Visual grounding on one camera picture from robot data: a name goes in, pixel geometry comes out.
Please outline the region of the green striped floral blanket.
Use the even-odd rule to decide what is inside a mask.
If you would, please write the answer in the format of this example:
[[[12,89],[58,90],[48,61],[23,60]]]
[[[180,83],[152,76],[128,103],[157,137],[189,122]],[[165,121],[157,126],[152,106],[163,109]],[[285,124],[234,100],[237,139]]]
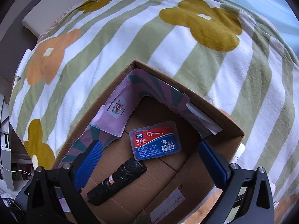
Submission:
[[[263,167],[274,223],[298,201],[298,58],[265,17],[230,0],[90,0],[25,53],[9,121],[34,166],[61,167],[93,140],[87,193],[133,157],[129,131],[176,123],[181,150],[100,206],[105,223],[200,223],[220,192],[197,154],[208,138]]]

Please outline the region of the open cardboard box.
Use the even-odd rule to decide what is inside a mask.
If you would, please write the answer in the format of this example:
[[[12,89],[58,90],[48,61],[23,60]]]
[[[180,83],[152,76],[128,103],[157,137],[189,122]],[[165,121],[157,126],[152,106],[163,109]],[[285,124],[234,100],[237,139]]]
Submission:
[[[91,205],[104,223],[179,223],[209,194],[214,184],[199,154],[209,140],[231,160],[244,131],[178,81],[140,61],[131,62],[97,96],[62,147],[54,166],[73,162],[93,140],[103,155],[82,197],[129,159],[147,171],[100,205]]]

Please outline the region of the black bag bundle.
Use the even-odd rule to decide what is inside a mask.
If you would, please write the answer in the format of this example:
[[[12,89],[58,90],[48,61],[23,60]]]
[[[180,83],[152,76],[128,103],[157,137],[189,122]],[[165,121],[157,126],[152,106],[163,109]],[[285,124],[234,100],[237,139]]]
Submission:
[[[88,202],[94,206],[103,204],[121,189],[142,176],[146,171],[147,167],[142,161],[130,158],[111,176],[87,193]]]

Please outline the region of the light blue sheer curtain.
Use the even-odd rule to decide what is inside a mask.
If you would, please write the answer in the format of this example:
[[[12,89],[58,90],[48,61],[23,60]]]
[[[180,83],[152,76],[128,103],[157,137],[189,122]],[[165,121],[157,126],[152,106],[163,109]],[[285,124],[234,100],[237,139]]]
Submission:
[[[286,0],[230,0],[269,19],[298,55],[298,19]]]

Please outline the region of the white bed frame panel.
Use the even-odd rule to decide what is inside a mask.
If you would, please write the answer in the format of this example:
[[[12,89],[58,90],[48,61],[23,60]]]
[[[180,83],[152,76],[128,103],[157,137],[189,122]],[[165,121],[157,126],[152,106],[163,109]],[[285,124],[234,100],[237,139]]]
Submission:
[[[53,27],[62,15],[87,0],[41,0],[23,18],[22,25],[37,38]]]

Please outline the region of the red blue floss pick case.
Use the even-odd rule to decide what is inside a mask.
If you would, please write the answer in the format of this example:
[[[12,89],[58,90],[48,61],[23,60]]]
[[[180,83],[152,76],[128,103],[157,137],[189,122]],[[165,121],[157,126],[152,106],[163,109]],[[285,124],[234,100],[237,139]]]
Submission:
[[[137,128],[129,132],[135,160],[147,160],[181,151],[181,144],[174,121],[165,121]]]

